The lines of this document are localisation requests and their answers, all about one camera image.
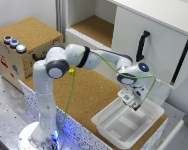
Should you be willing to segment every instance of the cable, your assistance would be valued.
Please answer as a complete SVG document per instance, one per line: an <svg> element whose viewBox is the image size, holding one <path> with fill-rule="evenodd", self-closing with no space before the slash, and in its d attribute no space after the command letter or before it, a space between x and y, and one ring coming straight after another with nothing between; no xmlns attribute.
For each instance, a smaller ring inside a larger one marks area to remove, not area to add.
<svg viewBox="0 0 188 150"><path fill-rule="evenodd" d="M152 86L150 87L148 93L146 94L146 96L145 96L144 99L142 100L141 105L144 103L144 101L145 101L146 98L148 97L149 93L151 92L151 90L152 90L152 88L154 87L154 84L155 84L155 82L156 82L156 78L155 78L154 76L131 77L131 76L123 75L123 74L119 73L116 69L114 69L114 68L113 68L113 67L107 62L107 60L104 59L102 56L100 56L99 54L97 54L97 53L95 53L95 52L92 52L92 51L90 51L90 52L93 53L94 55L99 56L104 62L107 63L107 65L108 65L108 66L109 66L114 72L120 74L121 76L124 76L124 77L126 77L126 78L132 78L132 79L154 78L154 82L152 83ZM79 61L79 58L80 58L84 53L85 53L85 51L82 52L82 53L78 56L78 58L77 58L77 60L76 60L76 64L75 64L75 68L74 68L74 75L73 75L73 82L72 82L72 89L71 89L70 96L69 96L69 100L68 100L68 103L67 103L67 107L66 107L66 111L65 111L64 119L63 119L63 122L62 122L62 124L61 124L60 130L59 130L59 133L58 133L58 137L57 137L56 142L55 142L56 144L57 144L57 141L58 141L59 136L60 136L60 134L61 134L61 131L62 131L63 125L64 125L64 123L65 123L65 119L66 119L66 115L67 115L68 107L69 107L69 104L70 104L70 101L71 101L71 98L72 98L72 94L73 94L73 90L74 90L74 83L75 83L75 74L76 74L77 63L78 63L78 61Z"/></svg>

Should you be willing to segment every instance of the brown cork surface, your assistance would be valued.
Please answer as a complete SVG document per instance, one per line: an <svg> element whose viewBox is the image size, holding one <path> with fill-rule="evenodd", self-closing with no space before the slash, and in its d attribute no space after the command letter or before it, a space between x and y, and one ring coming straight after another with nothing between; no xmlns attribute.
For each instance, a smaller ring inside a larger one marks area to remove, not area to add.
<svg viewBox="0 0 188 150"><path fill-rule="evenodd" d="M91 37L92 39L111 47L114 24L109 23L97 16L92 16L71 27Z"/></svg>
<svg viewBox="0 0 188 150"><path fill-rule="evenodd" d="M0 41L4 42L4 37L7 35L11 35L13 39L19 40L20 44L25 45L27 51L29 51L62 34L36 18L30 17L1 28Z"/></svg>
<svg viewBox="0 0 188 150"><path fill-rule="evenodd" d="M55 101L62 110L66 109L72 79L73 76L67 72L63 78L54 80ZM33 77L23 82L34 90ZM118 85L93 70L77 68L74 93L68 110L70 116L114 150L117 148L99 134L91 118L115 100L120 89ZM166 119L167 116L164 114L130 150L139 150Z"/></svg>

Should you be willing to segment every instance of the brown box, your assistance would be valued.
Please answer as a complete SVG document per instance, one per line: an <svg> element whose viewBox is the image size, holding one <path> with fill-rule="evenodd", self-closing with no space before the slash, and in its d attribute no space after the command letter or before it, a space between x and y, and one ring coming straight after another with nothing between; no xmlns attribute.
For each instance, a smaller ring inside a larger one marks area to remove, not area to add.
<svg viewBox="0 0 188 150"><path fill-rule="evenodd" d="M10 45L4 44L4 37L10 35L19 40L27 48L27 52L19 54ZM22 91L21 81L32 75L33 54L41 57L53 44L63 44L63 35L39 20L30 17L0 29L0 73Z"/></svg>

